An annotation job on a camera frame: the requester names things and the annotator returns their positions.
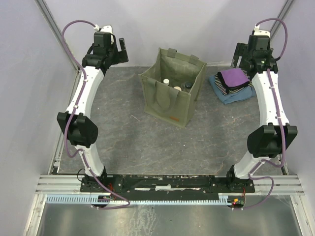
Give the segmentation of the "chrome dome clear bottle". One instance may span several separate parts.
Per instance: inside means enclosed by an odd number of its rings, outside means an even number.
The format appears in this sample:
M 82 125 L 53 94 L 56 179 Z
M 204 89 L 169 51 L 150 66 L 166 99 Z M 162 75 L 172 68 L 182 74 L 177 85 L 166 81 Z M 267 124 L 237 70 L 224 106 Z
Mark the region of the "chrome dome clear bottle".
M 168 86 L 168 87 L 170 87 L 171 85 L 170 85 L 170 80 L 169 79 L 163 79 L 163 84 L 164 85 L 166 85 L 166 86 Z

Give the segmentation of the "green canvas bag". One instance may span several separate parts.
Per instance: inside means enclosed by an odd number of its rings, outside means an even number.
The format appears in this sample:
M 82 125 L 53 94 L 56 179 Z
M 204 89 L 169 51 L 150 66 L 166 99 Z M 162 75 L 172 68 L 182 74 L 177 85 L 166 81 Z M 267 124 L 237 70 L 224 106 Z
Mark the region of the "green canvas bag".
M 139 74 L 145 101 L 144 112 L 184 128 L 193 117 L 206 69 L 207 63 L 194 55 L 159 48 L 156 62 Z M 163 79 L 169 79 L 171 86 L 164 85 Z M 193 82 L 189 93 L 174 89 L 187 81 Z

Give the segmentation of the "clear square bottle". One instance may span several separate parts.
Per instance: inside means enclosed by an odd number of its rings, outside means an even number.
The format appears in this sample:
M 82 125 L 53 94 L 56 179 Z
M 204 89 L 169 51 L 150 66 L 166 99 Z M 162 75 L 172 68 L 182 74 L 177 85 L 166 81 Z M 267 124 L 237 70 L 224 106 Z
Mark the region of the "clear square bottle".
M 189 93 L 192 86 L 193 86 L 193 82 L 187 81 L 187 82 L 182 83 L 181 89 L 182 91 Z

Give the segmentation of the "cream cylindrical jar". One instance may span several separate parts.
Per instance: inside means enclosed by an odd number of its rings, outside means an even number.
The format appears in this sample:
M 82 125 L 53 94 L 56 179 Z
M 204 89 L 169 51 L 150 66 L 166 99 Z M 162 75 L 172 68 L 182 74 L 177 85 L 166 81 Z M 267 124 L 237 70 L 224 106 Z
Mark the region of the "cream cylindrical jar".
M 174 89 L 178 90 L 178 91 L 182 91 L 182 88 L 179 86 L 175 86 Z

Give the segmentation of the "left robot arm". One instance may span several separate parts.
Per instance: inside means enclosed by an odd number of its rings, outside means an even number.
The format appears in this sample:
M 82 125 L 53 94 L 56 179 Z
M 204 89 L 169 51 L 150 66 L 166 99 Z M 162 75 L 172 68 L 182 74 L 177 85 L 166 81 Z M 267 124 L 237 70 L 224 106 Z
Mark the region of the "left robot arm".
M 94 42 L 82 59 L 81 78 L 74 97 L 65 112 L 59 112 L 57 122 L 66 140 L 80 153 L 85 167 L 85 180 L 103 192 L 108 188 L 106 168 L 97 148 L 98 127 L 91 121 L 91 109 L 96 91 L 106 71 L 112 65 L 128 61 L 125 40 L 117 39 L 111 26 L 94 33 Z

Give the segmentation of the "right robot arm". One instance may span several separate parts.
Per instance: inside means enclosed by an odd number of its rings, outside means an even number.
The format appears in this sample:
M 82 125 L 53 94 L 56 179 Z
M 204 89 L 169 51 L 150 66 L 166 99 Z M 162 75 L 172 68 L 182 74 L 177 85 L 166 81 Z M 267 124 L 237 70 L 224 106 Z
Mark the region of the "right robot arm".
M 225 186 L 230 192 L 242 192 L 253 187 L 251 176 L 263 164 L 285 155 L 298 130 L 290 125 L 282 107 L 278 88 L 277 59 L 272 56 L 267 35 L 250 35 L 247 44 L 238 43 L 232 67 L 239 67 L 249 75 L 255 89 L 260 125 L 247 139 L 248 151 L 227 172 Z

